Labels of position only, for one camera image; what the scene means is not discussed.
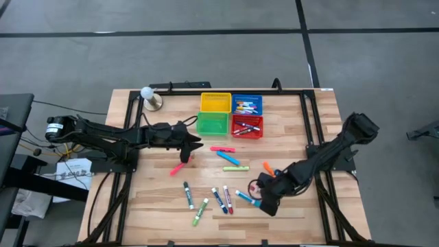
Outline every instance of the paper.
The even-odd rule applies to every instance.
[[[90,190],[92,176],[90,173],[90,167],[91,161],[86,158],[73,158],[66,162],[59,162],[56,164],[55,180],[81,189]],[[66,202],[68,200],[69,199],[54,196],[53,202]]]
[[[54,179],[53,174],[45,174],[41,176],[48,179]],[[14,206],[12,207],[12,213],[25,217],[33,215],[44,219],[51,198],[51,196],[45,193],[19,189],[14,201]]]

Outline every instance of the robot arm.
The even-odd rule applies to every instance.
[[[176,148],[181,150],[180,159],[187,163],[192,151],[203,146],[200,138],[189,134],[187,126],[179,121],[156,123],[140,128],[121,129],[93,123],[81,116],[49,117],[46,140],[51,143],[73,142],[85,148],[99,150],[112,161],[123,163],[132,150],[143,148]]]
[[[378,129],[365,114],[353,113],[344,122],[337,138],[320,146],[311,158],[292,163],[276,178],[260,173],[257,179],[261,188],[260,209],[275,216],[283,196],[298,196],[304,192],[316,172],[331,169],[340,153],[353,144],[370,143],[377,136]]]

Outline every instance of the orange marker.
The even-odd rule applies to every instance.
[[[270,165],[268,165],[267,161],[264,161],[263,167],[267,170],[269,175],[271,175],[273,178],[276,177],[276,175],[274,175],[274,172],[273,172],[272,168],[270,167]]]

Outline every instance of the wooden tabletop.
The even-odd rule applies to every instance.
[[[113,91],[107,125],[123,126],[129,92],[128,89]],[[335,138],[342,126],[335,94],[316,89],[316,100],[324,136],[329,141]],[[164,96],[163,101],[163,107],[158,112],[144,109],[151,124],[175,124],[178,120],[197,115],[200,110],[200,96]],[[311,117],[311,107],[307,103]],[[275,217],[235,195],[236,189],[247,191],[248,182],[257,178],[260,172],[265,172],[264,161],[273,168],[283,169],[294,161],[306,158],[307,138],[298,96],[263,96],[263,118],[264,137],[259,140],[236,139],[230,135],[202,137],[204,146],[194,152],[194,160],[172,177],[169,172],[180,162],[178,151],[160,148],[141,150],[137,171],[132,177],[123,244],[166,244],[168,240],[176,244],[260,244],[261,239],[267,239],[270,244],[325,243],[315,185],[301,196],[283,198]],[[195,124],[188,129],[191,134],[197,134]],[[223,172],[222,167],[230,163],[210,151],[212,145],[236,148],[236,153],[231,156],[240,160],[242,165],[249,165],[250,171]],[[91,203],[103,177],[104,174],[98,174],[93,178],[78,241],[86,238]],[[334,172],[333,177],[340,209],[361,235],[370,238],[357,182],[346,172]],[[189,210],[184,181],[191,188],[195,210]],[[225,201],[223,185],[229,188],[233,215],[224,214],[212,194],[212,187],[217,187]],[[112,175],[98,195],[92,229],[107,211],[111,186]],[[209,204],[198,226],[193,227],[192,220],[204,198],[209,199]],[[333,215],[329,208],[328,211],[333,238],[336,239]],[[119,212],[116,212],[110,240],[115,239],[118,217]]]

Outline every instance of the pink marker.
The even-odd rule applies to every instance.
[[[187,163],[180,163],[175,168],[172,169],[172,171],[169,173],[171,176],[175,175],[180,169],[182,169]]]
[[[235,152],[235,148],[224,148],[224,147],[211,147],[211,151],[221,151],[221,152]]]

